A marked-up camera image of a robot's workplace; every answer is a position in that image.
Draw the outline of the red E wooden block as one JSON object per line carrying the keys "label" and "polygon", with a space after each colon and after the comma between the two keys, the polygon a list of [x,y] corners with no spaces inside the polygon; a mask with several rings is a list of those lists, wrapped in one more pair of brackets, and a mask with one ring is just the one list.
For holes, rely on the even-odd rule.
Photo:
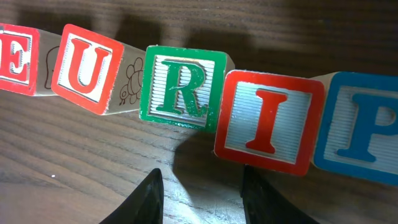
{"label": "red E wooden block", "polygon": [[33,27],[1,24],[1,89],[54,96],[52,75],[62,36]]}

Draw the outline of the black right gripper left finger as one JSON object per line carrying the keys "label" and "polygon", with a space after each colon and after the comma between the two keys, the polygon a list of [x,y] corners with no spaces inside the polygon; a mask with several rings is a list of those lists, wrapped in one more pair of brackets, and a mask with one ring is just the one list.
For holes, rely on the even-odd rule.
{"label": "black right gripper left finger", "polygon": [[100,224],[162,224],[163,212],[162,173],[159,168],[155,168]]}

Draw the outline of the green R wooden block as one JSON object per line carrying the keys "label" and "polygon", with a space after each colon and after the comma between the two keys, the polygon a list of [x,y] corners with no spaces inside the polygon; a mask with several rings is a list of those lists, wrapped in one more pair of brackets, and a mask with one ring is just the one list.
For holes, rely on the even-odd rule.
{"label": "green R wooden block", "polygon": [[225,52],[148,46],[140,119],[215,132],[224,80],[234,68]]}

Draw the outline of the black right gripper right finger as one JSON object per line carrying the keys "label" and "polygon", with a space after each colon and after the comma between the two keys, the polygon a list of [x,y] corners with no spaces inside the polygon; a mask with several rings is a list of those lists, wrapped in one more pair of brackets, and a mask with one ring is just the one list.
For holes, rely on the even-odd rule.
{"label": "black right gripper right finger", "polygon": [[249,165],[244,166],[240,188],[246,223],[250,224],[318,224],[290,203],[278,190]]}

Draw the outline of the blue P wooden block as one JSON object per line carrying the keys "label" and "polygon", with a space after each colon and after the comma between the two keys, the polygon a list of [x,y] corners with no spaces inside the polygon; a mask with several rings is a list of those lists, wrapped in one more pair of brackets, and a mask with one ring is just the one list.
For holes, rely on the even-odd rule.
{"label": "blue P wooden block", "polygon": [[397,185],[397,77],[334,72],[316,79],[326,98],[314,165]]}

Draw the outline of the red U block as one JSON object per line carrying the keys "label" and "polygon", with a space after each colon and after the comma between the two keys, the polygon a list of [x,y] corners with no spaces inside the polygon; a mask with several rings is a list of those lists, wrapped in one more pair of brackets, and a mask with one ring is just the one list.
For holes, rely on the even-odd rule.
{"label": "red U block", "polygon": [[52,77],[52,90],[98,115],[139,109],[145,51],[67,24]]}

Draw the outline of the red I block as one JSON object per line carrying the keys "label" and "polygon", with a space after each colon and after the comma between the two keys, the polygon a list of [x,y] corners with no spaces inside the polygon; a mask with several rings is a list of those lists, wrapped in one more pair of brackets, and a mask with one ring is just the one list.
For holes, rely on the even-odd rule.
{"label": "red I block", "polygon": [[215,154],[303,176],[312,159],[324,101],[321,81],[232,70],[223,87]]}

